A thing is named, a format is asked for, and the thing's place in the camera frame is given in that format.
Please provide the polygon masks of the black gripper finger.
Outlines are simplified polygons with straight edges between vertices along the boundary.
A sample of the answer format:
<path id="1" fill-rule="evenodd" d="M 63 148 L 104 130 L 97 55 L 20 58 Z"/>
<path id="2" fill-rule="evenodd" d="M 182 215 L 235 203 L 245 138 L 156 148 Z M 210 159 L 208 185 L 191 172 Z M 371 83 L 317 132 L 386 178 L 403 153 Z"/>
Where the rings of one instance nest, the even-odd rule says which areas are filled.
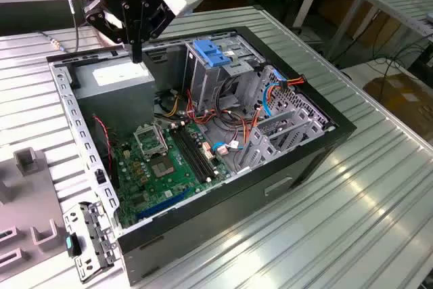
<path id="1" fill-rule="evenodd" d="M 141 2 L 139 36 L 136 44 L 137 63 L 143 60 L 142 45 L 150 39 L 159 37 L 174 18 L 174 13 L 163 2 L 156 7 L 151 6 L 151 3 Z"/>
<path id="2" fill-rule="evenodd" d="M 127 0 L 93 0 L 84 8 L 85 20 L 116 44 L 123 45 L 137 63 L 137 29 Z"/>

